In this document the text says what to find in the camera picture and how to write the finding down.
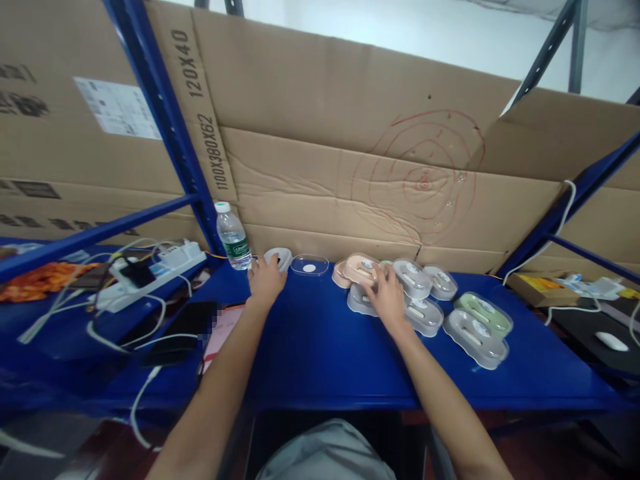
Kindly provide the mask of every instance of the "ceiling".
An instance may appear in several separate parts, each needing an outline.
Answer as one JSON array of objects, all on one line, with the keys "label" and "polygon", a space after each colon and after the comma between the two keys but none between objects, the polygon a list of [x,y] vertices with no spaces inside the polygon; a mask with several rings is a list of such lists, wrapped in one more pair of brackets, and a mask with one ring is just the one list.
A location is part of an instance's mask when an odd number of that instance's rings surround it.
[{"label": "ceiling", "polygon": [[[464,0],[487,8],[535,15],[554,21],[565,0]],[[623,28],[640,29],[640,0],[587,0],[587,26],[612,31]]]}]

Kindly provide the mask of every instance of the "small cardboard box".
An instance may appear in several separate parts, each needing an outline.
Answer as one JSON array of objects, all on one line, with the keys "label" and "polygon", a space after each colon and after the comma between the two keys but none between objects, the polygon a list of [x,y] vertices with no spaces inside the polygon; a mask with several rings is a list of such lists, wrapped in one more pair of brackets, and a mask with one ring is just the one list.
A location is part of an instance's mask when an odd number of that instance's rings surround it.
[{"label": "small cardboard box", "polygon": [[534,307],[568,307],[575,305],[580,295],[554,281],[568,271],[525,272],[509,276],[507,285]]}]

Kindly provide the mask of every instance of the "white wall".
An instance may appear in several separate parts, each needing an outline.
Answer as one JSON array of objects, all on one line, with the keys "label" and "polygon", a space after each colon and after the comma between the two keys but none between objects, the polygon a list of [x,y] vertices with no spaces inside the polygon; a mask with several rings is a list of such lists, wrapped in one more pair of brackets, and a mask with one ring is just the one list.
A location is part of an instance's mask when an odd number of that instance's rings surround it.
[{"label": "white wall", "polygon": [[[246,18],[524,79],[552,23],[462,0],[243,0]],[[224,11],[223,0],[211,9]],[[540,86],[567,91],[571,32]],[[588,30],[582,94],[625,102],[640,86],[640,30]]]}]

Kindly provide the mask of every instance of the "green bottle label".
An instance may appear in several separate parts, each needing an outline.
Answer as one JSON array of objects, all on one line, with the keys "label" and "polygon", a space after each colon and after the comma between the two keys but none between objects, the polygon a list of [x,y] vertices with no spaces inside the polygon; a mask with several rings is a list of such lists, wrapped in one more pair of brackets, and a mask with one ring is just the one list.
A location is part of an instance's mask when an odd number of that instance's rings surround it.
[{"label": "green bottle label", "polygon": [[249,250],[249,242],[247,241],[246,237],[239,242],[223,243],[223,245],[225,246],[225,251],[227,252],[227,256],[229,258],[244,257],[251,251]]}]

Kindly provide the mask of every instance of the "plastic case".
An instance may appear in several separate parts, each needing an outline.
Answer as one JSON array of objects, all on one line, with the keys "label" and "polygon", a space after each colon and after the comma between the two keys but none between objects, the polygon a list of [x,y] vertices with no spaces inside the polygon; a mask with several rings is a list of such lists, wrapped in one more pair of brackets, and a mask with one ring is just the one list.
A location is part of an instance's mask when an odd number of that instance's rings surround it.
[{"label": "plastic case", "polygon": [[265,261],[267,262],[267,264],[269,264],[269,262],[271,261],[271,257],[276,253],[278,254],[278,270],[280,271],[280,273],[284,273],[289,270],[289,267],[291,266],[291,262],[293,261],[293,254],[291,253],[291,250],[286,248],[273,248],[265,253]]},{"label": "plastic case", "polygon": [[318,255],[302,253],[296,255],[291,262],[291,270],[298,275],[319,277],[329,270],[329,260]]},{"label": "plastic case", "polygon": [[422,270],[429,276],[431,283],[431,295],[438,300],[453,300],[458,292],[458,284],[451,274],[442,270],[437,265],[425,265]]},{"label": "plastic case", "polygon": [[406,295],[405,316],[413,329],[425,337],[435,337],[445,317],[440,306],[431,300]]},{"label": "plastic case", "polygon": [[352,284],[351,288],[349,289],[347,305],[349,306],[351,311],[362,313],[364,315],[370,315],[372,317],[378,316],[378,314],[375,312],[375,309],[373,308],[373,305],[369,301],[364,288],[362,288],[357,283]]},{"label": "plastic case", "polygon": [[412,299],[422,300],[431,292],[431,278],[422,267],[409,259],[393,262],[395,276],[400,280],[405,293]]},{"label": "plastic case", "polygon": [[455,309],[445,319],[443,328],[454,342],[482,368],[495,370],[509,354],[507,341],[491,332],[471,312]]},{"label": "plastic case", "polygon": [[453,306],[473,314],[499,337],[506,337],[513,330],[513,320],[504,310],[474,292],[466,292]]},{"label": "plastic case", "polygon": [[350,288],[353,283],[351,280],[345,277],[344,268],[345,268],[346,260],[342,260],[336,263],[333,267],[333,273],[331,274],[331,279],[333,282],[340,288]]},{"label": "plastic case", "polygon": [[375,258],[364,253],[353,253],[345,261],[343,275],[354,283],[366,283],[372,287],[378,282],[374,264],[379,264]]}]

